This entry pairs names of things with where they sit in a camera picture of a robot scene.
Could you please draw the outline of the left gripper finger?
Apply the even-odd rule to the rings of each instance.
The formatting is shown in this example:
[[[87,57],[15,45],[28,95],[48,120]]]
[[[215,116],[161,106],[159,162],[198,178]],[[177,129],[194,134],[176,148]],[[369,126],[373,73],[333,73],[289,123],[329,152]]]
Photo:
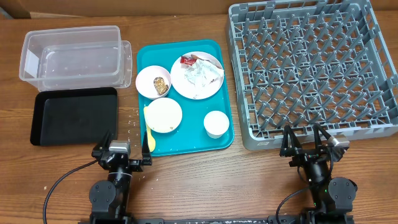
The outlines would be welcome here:
[[[144,138],[142,142],[142,158],[150,159],[150,149],[148,145],[147,132],[144,133]]]
[[[113,140],[113,134],[110,130],[107,130],[101,141],[95,146],[95,151],[102,151],[107,149]]]

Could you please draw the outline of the white bowl with rice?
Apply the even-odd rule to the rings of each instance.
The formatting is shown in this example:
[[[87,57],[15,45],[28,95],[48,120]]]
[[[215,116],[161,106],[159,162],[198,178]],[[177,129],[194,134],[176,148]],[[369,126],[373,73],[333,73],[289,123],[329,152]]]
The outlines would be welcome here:
[[[144,108],[146,125],[157,133],[170,133],[182,121],[182,108],[171,98],[158,98]]]

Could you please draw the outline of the pink bowl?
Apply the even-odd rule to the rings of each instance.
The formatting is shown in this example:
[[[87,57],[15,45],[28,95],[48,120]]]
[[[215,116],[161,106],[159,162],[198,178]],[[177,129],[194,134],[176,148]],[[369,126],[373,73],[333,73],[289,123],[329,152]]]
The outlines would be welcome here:
[[[169,90],[164,95],[158,95],[156,92],[154,87],[154,79],[156,77],[162,77],[166,84],[168,84],[169,90],[171,89],[172,81],[170,73],[164,67],[151,65],[142,69],[136,78],[136,89],[142,96],[155,100],[167,95]]]

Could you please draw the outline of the brown food chunk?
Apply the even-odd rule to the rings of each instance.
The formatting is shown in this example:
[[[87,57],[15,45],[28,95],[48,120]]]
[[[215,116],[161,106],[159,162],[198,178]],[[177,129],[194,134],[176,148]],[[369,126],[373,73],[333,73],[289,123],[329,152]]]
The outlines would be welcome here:
[[[166,84],[162,77],[156,77],[154,79],[154,87],[158,95],[164,95],[169,90],[168,84]]]

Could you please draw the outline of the white napkin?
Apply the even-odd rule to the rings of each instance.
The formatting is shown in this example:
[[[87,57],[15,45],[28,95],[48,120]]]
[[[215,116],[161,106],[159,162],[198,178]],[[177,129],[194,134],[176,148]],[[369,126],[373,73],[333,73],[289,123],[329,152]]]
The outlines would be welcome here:
[[[186,65],[184,77],[193,84],[193,98],[198,100],[212,83],[223,79],[224,70],[210,60],[196,59],[197,61],[192,66]]]

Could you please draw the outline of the red snack wrapper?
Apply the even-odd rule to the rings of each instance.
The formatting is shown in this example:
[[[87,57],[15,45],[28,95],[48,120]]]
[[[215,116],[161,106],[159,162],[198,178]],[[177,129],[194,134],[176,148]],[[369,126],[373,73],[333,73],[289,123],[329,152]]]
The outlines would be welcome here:
[[[197,59],[194,57],[186,57],[186,56],[180,57],[180,63],[184,65],[192,66],[196,61]]]

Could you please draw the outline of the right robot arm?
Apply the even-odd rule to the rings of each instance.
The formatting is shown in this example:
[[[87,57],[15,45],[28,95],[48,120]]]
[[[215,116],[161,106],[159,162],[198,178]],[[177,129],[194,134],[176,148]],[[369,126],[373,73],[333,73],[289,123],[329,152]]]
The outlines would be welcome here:
[[[344,135],[332,136],[318,123],[313,125],[315,147],[304,149],[293,129],[286,125],[280,149],[281,157],[291,157],[289,166],[303,169],[301,179],[307,187],[287,196],[275,212],[277,223],[353,223],[349,212],[353,209],[358,186],[344,177],[333,177],[334,164],[349,149]],[[305,208],[297,216],[280,214],[282,206],[292,197],[309,190],[313,207]]]

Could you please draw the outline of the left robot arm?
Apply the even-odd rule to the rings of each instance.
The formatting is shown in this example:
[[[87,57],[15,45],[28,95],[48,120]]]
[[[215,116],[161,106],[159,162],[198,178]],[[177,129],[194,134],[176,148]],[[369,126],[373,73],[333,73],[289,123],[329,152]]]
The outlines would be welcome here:
[[[127,212],[132,174],[152,164],[147,135],[144,135],[142,159],[131,159],[127,141],[114,140],[107,132],[93,148],[91,156],[107,170],[108,178],[93,184],[89,192],[90,223],[137,223]]]

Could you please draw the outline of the grey dishwasher rack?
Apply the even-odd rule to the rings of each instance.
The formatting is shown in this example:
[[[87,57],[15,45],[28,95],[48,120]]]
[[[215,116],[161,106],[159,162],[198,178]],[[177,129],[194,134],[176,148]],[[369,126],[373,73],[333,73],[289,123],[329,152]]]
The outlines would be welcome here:
[[[228,10],[243,145],[278,148],[290,126],[350,140],[397,132],[397,72],[369,1],[263,1]]]

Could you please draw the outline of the clear plastic waste bin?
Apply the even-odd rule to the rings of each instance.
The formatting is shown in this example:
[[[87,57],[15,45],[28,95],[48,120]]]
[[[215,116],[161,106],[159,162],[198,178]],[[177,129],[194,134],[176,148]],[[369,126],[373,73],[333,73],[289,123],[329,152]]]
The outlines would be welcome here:
[[[34,30],[25,35],[19,78],[39,91],[127,88],[132,49],[118,26]]]

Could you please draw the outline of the yellow plastic spoon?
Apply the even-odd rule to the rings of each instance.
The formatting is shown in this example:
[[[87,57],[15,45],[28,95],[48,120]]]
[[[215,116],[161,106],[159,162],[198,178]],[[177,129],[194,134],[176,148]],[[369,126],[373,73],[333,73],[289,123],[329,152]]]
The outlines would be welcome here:
[[[145,124],[146,124],[147,142],[148,142],[150,152],[153,152],[155,150],[156,142],[152,135],[152,130],[147,123],[148,122],[147,106],[144,107],[143,111],[144,111],[144,119],[145,119]]]

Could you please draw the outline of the black plastic tray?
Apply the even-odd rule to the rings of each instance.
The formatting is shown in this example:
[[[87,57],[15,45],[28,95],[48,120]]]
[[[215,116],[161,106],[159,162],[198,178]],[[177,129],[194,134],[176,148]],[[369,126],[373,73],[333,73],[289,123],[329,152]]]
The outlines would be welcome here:
[[[118,92],[113,87],[43,91],[35,97],[34,146],[98,143],[118,135]]]

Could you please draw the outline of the white cup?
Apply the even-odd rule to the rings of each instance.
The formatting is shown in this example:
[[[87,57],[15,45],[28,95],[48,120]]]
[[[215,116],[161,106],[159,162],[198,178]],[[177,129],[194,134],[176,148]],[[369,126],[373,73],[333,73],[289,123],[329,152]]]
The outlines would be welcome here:
[[[229,128],[229,118],[221,111],[210,111],[203,122],[207,134],[213,139],[222,137]]]

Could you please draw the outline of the large white plate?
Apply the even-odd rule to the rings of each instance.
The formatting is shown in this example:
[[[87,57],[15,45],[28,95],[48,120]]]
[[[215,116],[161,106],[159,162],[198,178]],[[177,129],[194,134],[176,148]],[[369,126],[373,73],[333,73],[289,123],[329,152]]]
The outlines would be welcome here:
[[[216,59],[214,56],[210,55],[209,53],[194,51],[194,52],[185,53],[182,56],[210,60],[213,63],[215,63],[218,67],[221,67],[223,69],[223,66],[221,65],[220,61]],[[180,57],[174,62],[170,71],[172,85],[180,95],[195,100],[193,98],[194,86],[193,84],[188,82],[184,77],[184,71],[187,66],[182,65],[180,63]],[[201,98],[199,98],[199,100],[204,100],[206,98],[213,96],[215,93],[217,93],[220,90],[223,82],[224,82],[224,77],[222,80],[218,80],[212,83],[210,87],[207,88],[205,92],[201,94]]]

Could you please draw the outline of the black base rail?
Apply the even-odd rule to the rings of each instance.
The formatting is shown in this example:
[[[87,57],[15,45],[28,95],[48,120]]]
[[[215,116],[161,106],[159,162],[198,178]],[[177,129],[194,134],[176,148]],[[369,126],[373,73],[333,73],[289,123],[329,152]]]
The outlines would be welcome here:
[[[309,223],[305,222],[303,218],[298,215],[282,215],[279,216],[281,224],[299,224]],[[99,219],[93,221],[82,221],[78,223],[95,223],[95,224],[110,224],[110,223],[137,223],[137,224],[277,224],[275,216],[269,216],[268,218],[238,218],[238,219],[186,219],[186,220],[164,220],[162,218],[143,218],[143,219],[125,219],[125,220],[107,220]],[[354,224],[352,216],[348,216],[345,220],[332,220],[326,221],[321,220],[317,223],[348,223]]]

